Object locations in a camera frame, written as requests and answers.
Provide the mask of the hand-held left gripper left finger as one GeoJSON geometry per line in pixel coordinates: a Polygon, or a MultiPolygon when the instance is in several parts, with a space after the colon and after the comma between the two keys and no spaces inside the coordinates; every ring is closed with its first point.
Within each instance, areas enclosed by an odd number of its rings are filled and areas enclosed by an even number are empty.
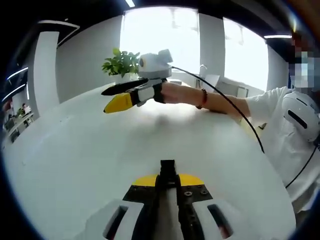
{"type": "Polygon", "coordinates": [[[123,199],[114,199],[86,222],[87,240],[150,240],[159,206],[160,175],[135,180],[123,199]]]}

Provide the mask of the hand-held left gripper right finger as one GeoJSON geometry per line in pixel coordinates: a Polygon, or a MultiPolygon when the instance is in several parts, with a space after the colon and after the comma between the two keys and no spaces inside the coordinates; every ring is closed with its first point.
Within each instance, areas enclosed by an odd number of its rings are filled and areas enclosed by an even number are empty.
{"type": "Polygon", "coordinates": [[[213,198],[196,176],[176,176],[178,220],[185,240],[250,240],[250,225],[238,209],[213,198]]]}

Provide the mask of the person's right hand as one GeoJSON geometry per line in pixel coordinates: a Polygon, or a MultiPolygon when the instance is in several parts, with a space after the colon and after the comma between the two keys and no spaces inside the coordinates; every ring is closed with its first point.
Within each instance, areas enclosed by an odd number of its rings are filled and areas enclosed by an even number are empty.
{"type": "Polygon", "coordinates": [[[169,103],[167,97],[165,97],[165,95],[162,93],[163,84],[168,83],[166,78],[149,79],[147,83],[153,90],[152,96],[150,97],[151,99],[161,104],[169,103]]]}

